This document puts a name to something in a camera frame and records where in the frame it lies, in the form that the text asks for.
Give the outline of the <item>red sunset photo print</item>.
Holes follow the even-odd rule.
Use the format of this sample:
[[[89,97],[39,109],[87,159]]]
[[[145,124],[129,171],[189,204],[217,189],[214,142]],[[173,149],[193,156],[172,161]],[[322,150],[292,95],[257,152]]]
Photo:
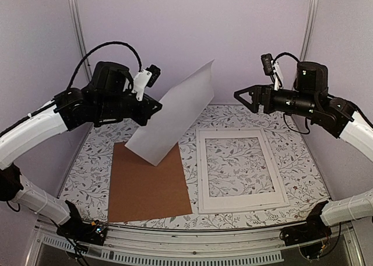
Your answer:
[[[172,87],[160,100],[161,110],[135,131],[125,147],[157,166],[214,98],[212,64]]]

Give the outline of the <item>white picture frame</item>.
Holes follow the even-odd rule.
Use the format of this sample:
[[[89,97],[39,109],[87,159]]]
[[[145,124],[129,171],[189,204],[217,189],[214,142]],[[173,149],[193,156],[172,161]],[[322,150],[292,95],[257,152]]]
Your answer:
[[[262,129],[197,129],[199,213],[288,207],[275,157]]]

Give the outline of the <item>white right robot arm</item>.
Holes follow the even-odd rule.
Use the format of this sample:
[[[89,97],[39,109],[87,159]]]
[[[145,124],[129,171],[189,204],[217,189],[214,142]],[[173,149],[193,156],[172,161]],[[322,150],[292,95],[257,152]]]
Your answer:
[[[344,181],[353,185],[368,183],[362,188],[349,188],[335,201],[317,204],[301,228],[306,240],[314,240],[324,228],[337,223],[372,217],[372,178],[363,169],[372,168],[372,123],[352,101],[331,95],[328,91],[328,69],[325,65],[297,61],[293,89],[285,89],[279,63],[263,55],[265,75],[272,80],[269,85],[253,85],[238,90],[234,97],[251,112],[259,109],[265,114],[281,112],[304,117],[311,124],[323,128],[336,139],[345,142],[340,147],[335,142],[322,146],[321,152],[332,158],[332,169],[345,169]]]

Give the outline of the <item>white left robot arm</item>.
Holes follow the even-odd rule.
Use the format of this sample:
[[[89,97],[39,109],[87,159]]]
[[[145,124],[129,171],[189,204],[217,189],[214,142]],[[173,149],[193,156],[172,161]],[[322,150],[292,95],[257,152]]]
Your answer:
[[[1,132],[1,201],[24,205],[82,239],[86,225],[73,204],[57,199],[32,184],[14,164],[44,141],[86,123],[98,128],[130,118],[145,126],[162,105],[145,94],[161,74],[151,65],[131,76],[129,68],[114,62],[96,64],[91,81],[83,88],[69,87],[37,111]]]

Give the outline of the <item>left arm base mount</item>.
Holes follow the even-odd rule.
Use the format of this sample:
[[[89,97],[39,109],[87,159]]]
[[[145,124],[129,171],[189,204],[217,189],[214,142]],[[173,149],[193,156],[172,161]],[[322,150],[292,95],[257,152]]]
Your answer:
[[[70,218],[58,226],[57,234],[67,239],[103,246],[107,236],[107,224],[99,220],[84,222],[77,207],[68,200],[65,200],[65,203],[69,208]]]

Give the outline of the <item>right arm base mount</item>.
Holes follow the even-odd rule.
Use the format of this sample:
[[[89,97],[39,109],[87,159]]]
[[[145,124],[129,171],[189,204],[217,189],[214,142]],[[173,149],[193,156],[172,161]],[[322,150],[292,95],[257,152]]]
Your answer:
[[[314,260],[322,257],[323,251],[329,243],[332,235],[331,228],[326,226],[321,219],[321,213],[328,201],[323,201],[316,204],[308,214],[305,223],[290,227],[282,228],[280,231],[280,239],[284,241],[286,246],[307,243],[313,240],[326,238],[325,243],[318,242],[313,245],[308,245],[300,248],[301,255],[309,260]]]

